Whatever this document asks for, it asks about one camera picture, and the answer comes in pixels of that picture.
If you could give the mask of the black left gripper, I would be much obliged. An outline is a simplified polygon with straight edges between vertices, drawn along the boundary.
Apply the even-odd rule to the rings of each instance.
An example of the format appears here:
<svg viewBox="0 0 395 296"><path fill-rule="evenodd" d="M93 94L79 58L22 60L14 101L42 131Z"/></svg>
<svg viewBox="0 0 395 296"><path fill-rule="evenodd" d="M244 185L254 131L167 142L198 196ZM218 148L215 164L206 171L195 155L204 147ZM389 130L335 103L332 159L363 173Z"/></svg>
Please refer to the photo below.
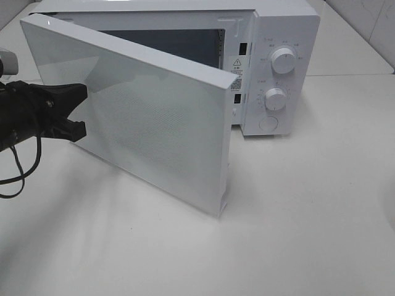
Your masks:
<svg viewBox="0 0 395 296"><path fill-rule="evenodd" d="M35 136L81 140L86 136L85 122L58 118L57 113L69 116L87 97L87 87L81 83L1 83L1 150Z"/></svg>

